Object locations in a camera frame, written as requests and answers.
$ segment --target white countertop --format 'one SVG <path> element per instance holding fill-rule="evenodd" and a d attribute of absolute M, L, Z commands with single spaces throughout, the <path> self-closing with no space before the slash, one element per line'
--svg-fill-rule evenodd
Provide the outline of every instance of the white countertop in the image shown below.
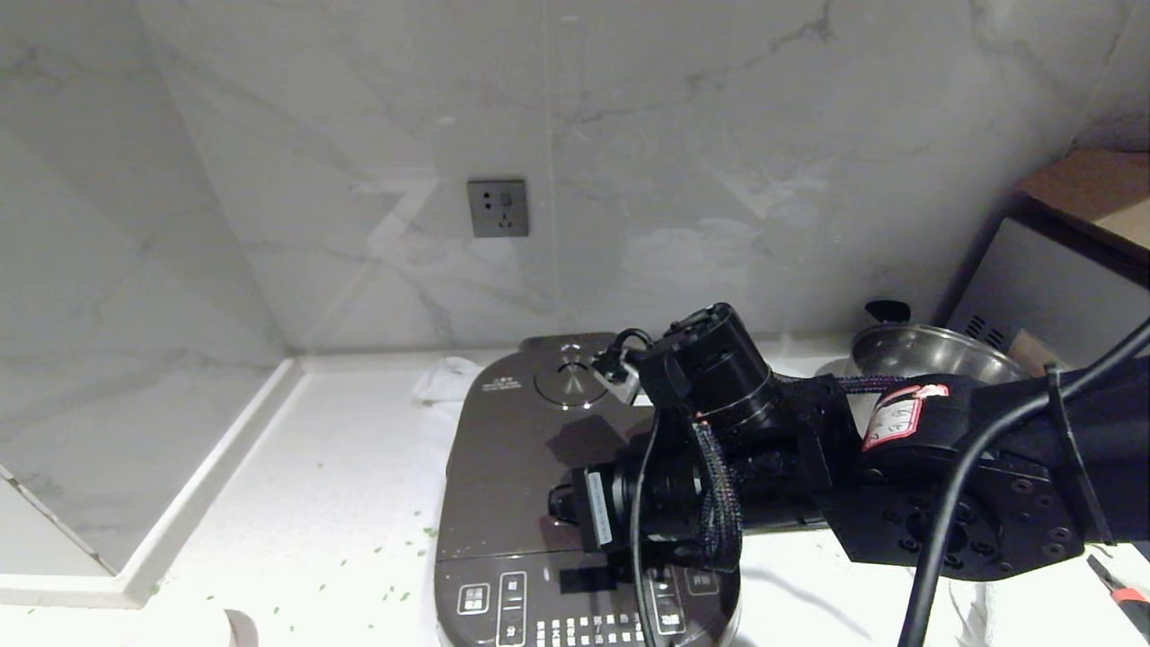
<path fill-rule="evenodd" d="M 842 357 L 845 344 L 761 348 L 777 371 L 812 375 Z M 462 355 L 486 364 L 506 353 Z M 0 608 L 2 642 L 225 647 L 230 609 L 250 618 L 261 647 L 438 645 L 431 573 L 454 418 L 451 407 L 413 402 L 411 391 L 442 357 L 305 361 L 309 375 L 145 609 Z M 1075 561 L 1013 580 L 1061 581 L 1070 567 L 1075 577 L 1086 569 Z M 853 564 L 829 531 L 749 537 L 742 570 L 736 647 L 897 641 L 910 570 Z M 930 644 L 981 634 L 986 618 L 972 611 L 979 595 L 977 585 L 944 583 Z M 1112 607 L 1104 590 L 1098 599 Z M 248 647 L 243 636 L 238 647 Z"/>

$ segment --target robotic arm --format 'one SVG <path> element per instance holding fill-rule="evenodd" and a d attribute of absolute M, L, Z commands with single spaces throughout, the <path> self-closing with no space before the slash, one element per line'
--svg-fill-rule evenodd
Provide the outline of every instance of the robotic arm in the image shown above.
<path fill-rule="evenodd" d="M 852 561 L 914 565 L 971 432 L 1048 388 L 908 379 L 880 399 L 860 438 L 839 380 L 775 375 L 727 303 L 646 348 L 624 348 L 627 333 L 593 369 L 624 401 L 642 385 L 658 428 L 614 462 L 573 470 L 549 509 L 580 527 L 586 552 L 629 548 L 653 437 L 638 527 L 652 563 L 733 571 L 744 532 L 827 524 Z M 996 580 L 1080 555 L 1084 542 L 1150 538 L 1148 393 L 1150 361 L 1127 361 L 1066 403 L 1076 452 L 1044 415 L 994 442 L 959 499 L 943 575 Z"/>

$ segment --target wall socket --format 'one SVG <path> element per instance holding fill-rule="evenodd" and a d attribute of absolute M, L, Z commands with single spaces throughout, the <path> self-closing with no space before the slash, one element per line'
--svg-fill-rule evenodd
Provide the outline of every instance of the wall socket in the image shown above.
<path fill-rule="evenodd" d="M 476 238 L 527 236 L 527 183 L 522 179 L 468 182 L 467 201 Z"/>

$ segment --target baseboard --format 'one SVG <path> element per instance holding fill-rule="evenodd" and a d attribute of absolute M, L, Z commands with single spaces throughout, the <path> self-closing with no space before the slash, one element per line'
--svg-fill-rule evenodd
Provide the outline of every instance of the baseboard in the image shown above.
<path fill-rule="evenodd" d="M 138 609 L 306 375 L 285 360 L 244 408 L 116 576 L 0 575 L 0 604 Z"/>

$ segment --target white marble tile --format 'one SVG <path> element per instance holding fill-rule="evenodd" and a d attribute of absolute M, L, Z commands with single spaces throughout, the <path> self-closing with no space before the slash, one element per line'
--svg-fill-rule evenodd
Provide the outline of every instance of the white marble tile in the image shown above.
<path fill-rule="evenodd" d="M 1074 145 L 1150 151 L 1150 1 L 1136 2 Z"/>
<path fill-rule="evenodd" d="M 549 2 L 561 325 L 754 332 L 938 306 L 1065 152 L 1132 2 Z"/>
<path fill-rule="evenodd" d="M 539 0 L 138 6 L 293 347 L 555 330 Z M 474 239 L 465 183 L 500 175 L 531 233 Z"/>
<path fill-rule="evenodd" d="M 0 463 L 121 567 L 285 353 L 126 1 L 0 8 Z"/>

